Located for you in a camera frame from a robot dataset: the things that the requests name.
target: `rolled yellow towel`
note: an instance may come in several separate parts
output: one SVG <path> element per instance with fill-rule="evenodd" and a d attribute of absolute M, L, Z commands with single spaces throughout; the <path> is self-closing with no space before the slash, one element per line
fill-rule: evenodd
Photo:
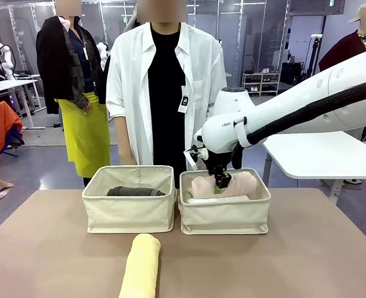
<path fill-rule="evenodd" d="M 150 234 L 137 235 L 127 257 L 119 298 L 154 298 L 160 242 Z"/>

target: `ceiling light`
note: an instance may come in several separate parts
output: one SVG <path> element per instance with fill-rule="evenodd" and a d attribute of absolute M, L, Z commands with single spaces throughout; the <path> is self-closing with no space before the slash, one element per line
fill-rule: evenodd
<path fill-rule="evenodd" d="M 123 6 L 123 5 L 111 5 L 111 6 L 103 6 L 103 8 L 134 8 L 134 6 L 131 5 L 127 5 L 127 6 Z"/>
<path fill-rule="evenodd" d="M 265 2 L 242 3 L 242 5 L 259 5 L 259 4 L 265 4 Z"/>

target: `fabric storage basket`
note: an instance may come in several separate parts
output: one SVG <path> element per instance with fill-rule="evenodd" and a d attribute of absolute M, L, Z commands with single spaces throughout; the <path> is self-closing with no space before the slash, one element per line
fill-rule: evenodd
<path fill-rule="evenodd" d="M 108 197 L 117 187 L 147 187 L 158 197 Z M 173 228 L 176 189 L 170 166 L 105 166 L 82 193 L 89 233 L 160 233 Z"/>
<path fill-rule="evenodd" d="M 210 202 L 189 204 L 191 183 L 198 176 L 209 176 L 207 171 L 184 172 L 180 176 L 179 209 L 181 231 L 196 234 L 265 234 L 271 194 L 254 169 L 228 170 L 227 173 L 248 171 L 257 180 L 256 191 L 247 202 Z"/>

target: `orange garment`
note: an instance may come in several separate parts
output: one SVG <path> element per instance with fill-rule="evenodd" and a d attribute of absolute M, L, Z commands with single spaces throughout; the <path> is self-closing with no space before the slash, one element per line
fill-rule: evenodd
<path fill-rule="evenodd" d="M 13 125 L 17 126 L 22 138 L 22 122 L 19 116 L 4 101 L 0 102 L 0 152 L 4 147 L 6 135 Z"/>

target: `yellow apron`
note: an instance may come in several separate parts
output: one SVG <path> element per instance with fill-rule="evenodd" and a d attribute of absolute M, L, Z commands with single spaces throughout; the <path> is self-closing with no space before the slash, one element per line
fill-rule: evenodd
<path fill-rule="evenodd" d="M 56 101 L 63 114 L 68 161 L 75 163 L 78 176 L 92 178 L 99 168 L 111 164 L 108 117 L 94 92 L 84 95 L 91 104 L 89 112 L 65 99 Z"/>

